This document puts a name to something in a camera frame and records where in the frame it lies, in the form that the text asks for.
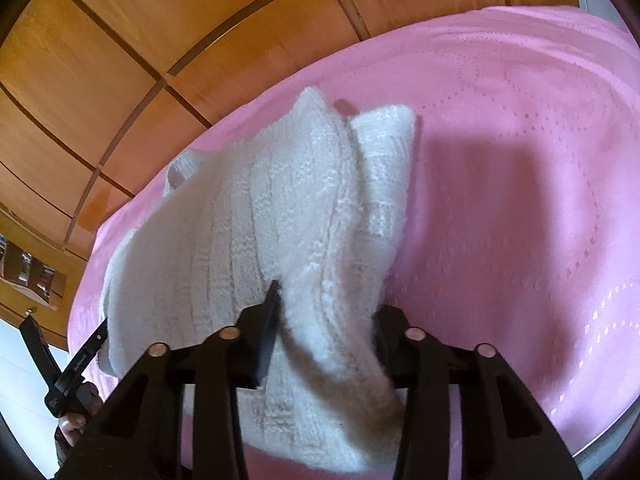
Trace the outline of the person's left hand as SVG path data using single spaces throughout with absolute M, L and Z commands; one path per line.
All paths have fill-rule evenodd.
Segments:
M 99 390 L 92 382 L 86 382 L 86 386 L 90 393 L 90 404 L 88 412 L 92 416 L 96 416 L 103 406 L 103 400 L 100 397 Z M 56 460 L 58 466 L 62 466 L 66 458 L 70 455 L 70 451 L 78 443 L 85 426 L 87 426 L 87 417 L 77 413 L 66 413 L 58 419 L 58 426 L 55 428 L 54 444 L 56 452 Z

